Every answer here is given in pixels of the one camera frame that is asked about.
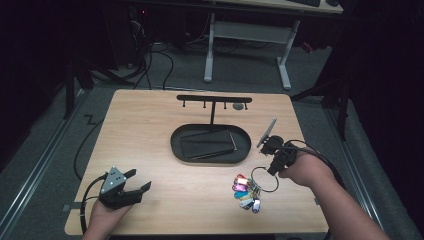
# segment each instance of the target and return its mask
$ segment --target black cable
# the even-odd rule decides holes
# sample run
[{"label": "black cable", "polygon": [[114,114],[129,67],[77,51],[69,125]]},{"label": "black cable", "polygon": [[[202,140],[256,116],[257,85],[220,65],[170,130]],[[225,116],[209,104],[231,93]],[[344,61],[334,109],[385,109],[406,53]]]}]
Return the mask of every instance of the black cable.
[{"label": "black cable", "polygon": [[88,201],[88,200],[90,200],[90,199],[94,199],[94,198],[99,198],[99,196],[89,197],[89,198],[85,199],[85,201]]},{"label": "black cable", "polygon": [[102,176],[98,177],[96,180],[94,180],[90,185],[88,185],[87,189],[85,190],[84,196],[82,198],[81,207],[80,207],[80,222],[81,222],[81,230],[84,234],[85,231],[87,231],[87,221],[85,220],[85,202],[87,202],[87,195],[90,191],[91,187],[94,186],[98,181],[106,180],[109,173],[105,173]]},{"label": "black cable", "polygon": [[243,41],[240,41],[239,44],[241,46],[249,47],[249,48],[253,48],[253,49],[262,49],[262,48],[265,48],[265,47],[271,45],[272,43],[263,43],[263,45],[261,45],[261,46],[254,46],[254,45],[251,45],[251,44],[244,43]]},{"label": "black cable", "polygon": [[340,186],[342,186],[343,189],[346,189],[346,186],[345,186],[345,184],[343,182],[343,179],[342,179],[339,171],[337,170],[337,168],[324,155],[322,155],[321,153],[319,153],[318,150],[316,150],[315,148],[313,148],[311,145],[307,144],[304,141],[301,141],[301,140],[289,140],[286,143],[290,143],[290,142],[301,142],[301,143],[305,144],[307,147],[309,147],[311,150],[308,150],[308,149],[305,149],[305,148],[287,147],[287,146],[281,146],[281,147],[278,147],[278,149],[288,149],[288,150],[302,151],[302,152],[306,152],[306,153],[309,153],[309,154],[317,157],[325,165],[327,165],[330,168],[331,172],[334,175],[334,178],[340,184]]},{"label": "black cable", "polygon": [[[153,46],[151,46],[150,47],[150,50],[149,50],[149,57],[150,57],[150,59],[149,59],[149,66],[147,66],[147,68],[144,70],[144,73],[143,73],[143,75],[141,75],[141,77],[137,80],[137,82],[134,84],[134,87],[133,87],[133,89],[136,89],[137,88],[137,86],[138,86],[138,84],[140,83],[140,81],[143,79],[143,77],[145,76],[145,75],[147,75],[148,74],[148,71],[149,71],[149,69],[150,69],[150,67],[152,66],[152,47]],[[150,79],[147,77],[147,83],[149,84],[149,89],[150,90],[152,90],[152,84],[150,83]]]},{"label": "black cable", "polygon": [[[225,43],[225,42],[231,42],[231,41],[225,41],[225,40],[223,40],[223,39],[220,39],[220,41],[216,41],[216,43],[218,43],[218,42],[221,42],[221,43]],[[219,50],[217,50],[216,48],[215,48],[215,46],[214,46],[214,48],[213,48],[213,50],[215,51],[215,52],[217,52],[217,53],[222,53],[222,54],[228,54],[228,53],[232,53],[232,52],[234,52],[234,51],[236,51],[237,49],[238,49],[238,47],[239,47],[239,41],[235,41],[235,43],[234,43],[234,48],[233,49],[231,49],[231,50],[229,50],[229,51],[219,51]]]},{"label": "black cable", "polygon": [[78,155],[81,152],[82,147],[84,146],[85,142],[87,141],[88,137],[90,137],[90,135],[93,133],[93,131],[104,121],[104,119],[100,120],[98,123],[96,123],[96,125],[90,130],[90,132],[85,136],[84,140],[82,141],[82,143],[80,144],[80,146],[78,147],[77,153],[75,154],[74,157],[74,173],[77,176],[77,178],[81,181],[82,177],[79,175],[78,171],[77,171],[77,159],[78,159]]},{"label": "black cable", "polygon": [[[208,43],[202,43],[205,40],[208,40],[208,39],[205,38],[205,39],[199,40],[197,42],[186,43],[186,47],[188,47],[190,49],[194,49],[194,50],[203,50],[203,49],[206,49],[209,46],[209,44]],[[196,45],[196,44],[200,44],[201,47],[193,47],[192,46],[192,45]]]},{"label": "black cable", "polygon": [[169,70],[168,75],[166,75],[166,77],[165,77],[165,79],[163,80],[163,83],[162,83],[162,90],[164,90],[164,91],[165,91],[165,84],[166,84],[166,81],[168,80],[169,75],[171,75],[172,70],[174,69],[174,61],[172,60],[172,58],[171,58],[169,55],[167,55],[167,54],[165,54],[165,53],[162,53],[162,52],[152,52],[152,53],[161,54],[161,55],[163,55],[163,56],[165,56],[165,57],[169,58],[169,60],[171,60],[171,69]]}]

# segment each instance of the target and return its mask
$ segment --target blue keychain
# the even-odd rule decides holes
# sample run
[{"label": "blue keychain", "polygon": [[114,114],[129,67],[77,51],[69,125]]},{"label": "blue keychain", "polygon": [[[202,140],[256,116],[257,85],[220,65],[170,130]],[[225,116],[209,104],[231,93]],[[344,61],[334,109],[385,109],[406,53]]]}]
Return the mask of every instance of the blue keychain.
[{"label": "blue keychain", "polygon": [[234,198],[240,199],[240,198],[246,196],[247,194],[249,194],[249,192],[247,192],[247,191],[246,192],[237,191],[237,192],[234,193]]}]

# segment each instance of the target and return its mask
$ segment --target key ring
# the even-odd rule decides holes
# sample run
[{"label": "key ring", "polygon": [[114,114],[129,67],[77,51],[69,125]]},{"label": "key ring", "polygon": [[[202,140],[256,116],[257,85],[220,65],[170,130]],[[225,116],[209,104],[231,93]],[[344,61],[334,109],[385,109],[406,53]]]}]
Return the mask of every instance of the key ring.
[{"label": "key ring", "polygon": [[253,178],[253,172],[256,170],[256,169],[258,169],[258,168],[262,168],[262,169],[264,169],[264,170],[266,170],[266,168],[265,167],[255,167],[253,170],[252,170],[252,172],[250,173],[250,178],[252,179],[252,181],[253,181],[253,183],[261,190],[261,191],[264,191],[264,192],[268,192],[268,193],[271,193],[271,192],[275,192],[275,191],[277,191],[277,189],[278,189],[278,187],[280,186],[280,183],[278,182],[278,178],[277,178],[277,176],[274,176],[275,177],[275,180],[277,180],[277,187],[274,189],[274,190],[265,190],[265,189],[262,189],[262,187],[261,186],[259,186],[259,184],[257,184],[256,183],[256,181],[255,181],[255,179]]}]

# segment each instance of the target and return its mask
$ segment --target black tray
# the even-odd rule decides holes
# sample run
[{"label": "black tray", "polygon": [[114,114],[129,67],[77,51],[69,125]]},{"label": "black tray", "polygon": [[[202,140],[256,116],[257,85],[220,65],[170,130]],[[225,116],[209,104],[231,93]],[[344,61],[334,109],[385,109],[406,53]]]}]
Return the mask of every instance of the black tray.
[{"label": "black tray", "polygon": [[[229,130],[237,147],[236,151],[207,158],[186,158],[181,146],[181,137],[210,131]],[[249,135],[241,128],[234,125],[221,124],[186,124],[177,128],[171,136],[171,147],[174,155],[184,162],[189,163],[226,163],[235,164],[243,161],[250,152],[252,146]]]}]

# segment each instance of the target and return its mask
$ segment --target key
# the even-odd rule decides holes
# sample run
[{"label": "key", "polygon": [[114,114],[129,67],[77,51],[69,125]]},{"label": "key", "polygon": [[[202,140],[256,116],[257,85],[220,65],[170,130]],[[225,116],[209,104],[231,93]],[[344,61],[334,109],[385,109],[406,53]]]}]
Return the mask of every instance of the key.
[{"label": "key", "polygon": [[248,198],[246,200],[240,201],[240,207],[244,208],[253,202],[254,202],[253,198]]},{"label": "key", "polygon": [[258,198],[258,199],[261,197],[261,189],[260,188],[256,189],[255,197]]},{"label": "key", "polygon": [[260,208],[261,208],[261,200],[259,200],[258,198],[255,198],[253,202],[253,206],[252,206],[252,212],[258,213]]},{"label": "key", "polygon": [[250,192],[250,191],[248,191],[248,194],[246,194],[246,195],[244,195],[244,196],[240,197],[239,199],[240,199],[240,200],[246,200],[246,199],[249,199],[249,198],[253,198],[253,194],[252,194],[252,192]]},{"label": "key", "polygon": [[253,202],[251,202],[251,203],[249,203],[248,205],[246,205],[245,207],[243,207],[245,210],[249,210],[252,206],[253,206],[253,204],[255,203],[255,201],[253,201]]},{"label": "key", "polygon": [[233,185],[233,190],[234,191],[239,191],[239,192],[246,192],[247,191],[247,186],[246,185],[241,185],[241,184],[234,184]]},{"label": "key", "polygon": [[234,184],[242,184],[242,185],[246,185],[249,183],[249,180],[247,180],[247,178],[236,178],[234,179]]},{"label": "key", "polygon": [[249,178],[248,180],[249,181],[247,183],[247,186],[250,188],[255,188],[256,187],[255,181],[253,181],[251,178]]},{"label": "key", "polygon": [[249,194],[249,192],[235,192],[234,193],[234,198],[237,198],[237,199],[240,199],[240,198],[242,198],[243,196],[246,196],[246,195],[248,195]]}]

